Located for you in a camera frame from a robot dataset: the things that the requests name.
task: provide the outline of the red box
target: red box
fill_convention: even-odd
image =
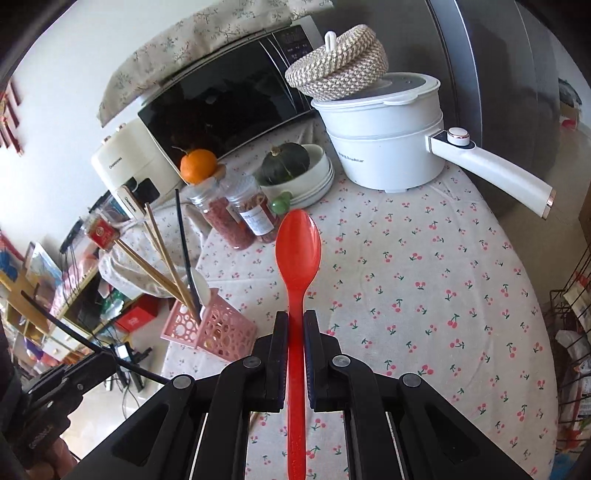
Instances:
[[[116,324],[128,332],[143,327],[158,315],[160,299],[152,295],[142,295],[121,317]]]

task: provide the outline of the red spice jar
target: red spice jar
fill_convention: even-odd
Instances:
[[[119,238],[119,231],[96,212],[91,213],[84,221],[82,230],[88,238],[103,250],[110,250],[115,240]]]
[[[252,175],[237,178],[226,177],[228,184],[225,195],[230,204],[248,224],[252,232],[264,244],[277,238],[279,217],[270,209],[269,199]]]
[[[190,186],[189,197],[207,222],[235,250],[244,250],[255,241],[255,236],[242,217],[234,211],[215,177]]]

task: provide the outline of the wire rack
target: wire rack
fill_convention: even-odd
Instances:
[[[558,384],[556,450],[578,458],[591,439],[591,248],[567,283],[550,291],[544,316]],[[561,342],[556,334],[561,332]]]

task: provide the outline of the white wall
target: white wall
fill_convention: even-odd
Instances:
[[[100,141],[134,117],[130,105],[102,129],[104,88],[138,47],[213,0],[78,0],[33,45],[14,74],[25,154],[0,148],[0,228],[21,251],[50,253],[106,187],[90,165]]]
[[[554,50],[554,56],[556,58],[556,69],[558,70],[558,76],[563,80],[569,82],[572,87],[577,91],[583,102],[581,108],[581,121],[587,128],[583,128],[583,132],[588,134],[591,128],[591,88],[583,77],[583,74],[577,67],[570,54],[563,47],[560,40],[550,33],[550,39],[552,42],[552,49]]]

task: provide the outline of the floral cloth cover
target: floral cloth cover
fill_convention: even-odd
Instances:
[[[330,0],[220,0],[183,18],[133,52],[111,76],[99,105],[100,125],[147,89],[224,45],[331,7]]]
[[[189,258],[197,262],[201,254],[201,247],[207,238],[211,227],[203,215],[186,198],[187,190],[180,194],[181,212]],[[177,208],[175,200],[168,200],[159,206],[154,206],[154,219],[162,234],[164,245],[170,255],[176,271],[183,281],[187,274],[184,266],[181,234],[178,228]],[[169,280],[174,281],[168,267],[160,254],[155,250],[143,222],[130,220],[119,229],[121,239],[129,245],[144,260],[162,273]],[[170,294],[156,283],[119,245],[110,251],[100,251],[100,276],[129,298],[135,298],[142,293],[155,297],[170,297]]]
[[[297,133],[261,138],[229,164],[249,170]],[[548,336],[527,273],[480,193],[452,164],[406,193],[368,190],[342,173],[320,121],[314,138],[337,170],[332,189],[308,209],[323,250],[305,308],[316,310],[320,330],[377,373],[421,375],[526,472],[547,479],[557,430]],[[234,252],[212,231],[198,269],[260,335],[287,308],[273,244]],[[163,375],[203,378],[223,365],[171,343]],[[286,425],[285,410],[259,416],[247,478],[287,478]],[[308,409],[307,425],[308,478],[348,478],[342,415]]]

